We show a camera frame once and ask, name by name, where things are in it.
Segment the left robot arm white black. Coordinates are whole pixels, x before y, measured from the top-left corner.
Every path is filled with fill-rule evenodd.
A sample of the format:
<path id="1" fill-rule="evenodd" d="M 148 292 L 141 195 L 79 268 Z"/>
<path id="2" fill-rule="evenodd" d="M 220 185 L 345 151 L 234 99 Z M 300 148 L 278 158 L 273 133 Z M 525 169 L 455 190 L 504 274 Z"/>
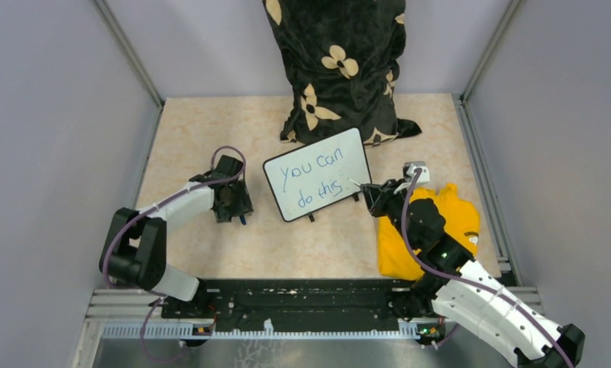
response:
<path id="1" fill-rule="evenodd" d="M 118 209 L 98 264 L 105 279 L 179 300 L 191 317 L 204 315 L 210 306 L 205 282 L 168 263 L 167 238 L 202 213 L 211 212 L 216 223 L 243 221 L 250 215 L 253 206 L 244 171 L 242 158 L 223 155 L 209 171 L 160 202 Z"/>

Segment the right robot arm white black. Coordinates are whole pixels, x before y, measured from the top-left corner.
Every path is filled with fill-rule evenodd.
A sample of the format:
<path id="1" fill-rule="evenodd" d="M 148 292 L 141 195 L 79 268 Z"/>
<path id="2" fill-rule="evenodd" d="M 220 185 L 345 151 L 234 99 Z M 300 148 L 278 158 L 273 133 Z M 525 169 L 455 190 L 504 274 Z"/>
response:
<path id="1" fill-rule="evenodd" d="M 512 367 L 575 367 L 583 357 L 585 333 L 559 325 L 509 291 L 445 230 L 432 199 L 411 200 L 412 183 L 390 179 L 361 184 L 369 213 L 386 217 L 423 270 L 410 293 L 422 316 L 437 314 L 500 353 Z"/>

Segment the small black-framed whiteboard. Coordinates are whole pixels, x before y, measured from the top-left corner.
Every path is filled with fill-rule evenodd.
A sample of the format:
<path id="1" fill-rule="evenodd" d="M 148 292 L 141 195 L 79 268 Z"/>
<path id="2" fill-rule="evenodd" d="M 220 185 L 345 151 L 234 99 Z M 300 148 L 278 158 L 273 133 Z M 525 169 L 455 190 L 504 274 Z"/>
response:
<path id="1" fill-rule="evenodd" d="M 284 222 L 356 197 L 360 188 L 347 178 L 361 184 L 372 182 L 357 128 L 267 159 L 262 169 Z"/>

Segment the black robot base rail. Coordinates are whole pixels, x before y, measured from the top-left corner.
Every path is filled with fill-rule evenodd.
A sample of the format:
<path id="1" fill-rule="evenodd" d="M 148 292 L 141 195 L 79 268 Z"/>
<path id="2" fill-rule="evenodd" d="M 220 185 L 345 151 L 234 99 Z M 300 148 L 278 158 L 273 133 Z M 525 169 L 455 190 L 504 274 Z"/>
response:
<path id="1" fill-rule="evenodd" d="M 97 290 L 86 318 L 106 338 L 178 340 L 412 340 L 439 347 L 446 318 L 391 279 L 212 279 L 196 302 L 144 291 Z"/>

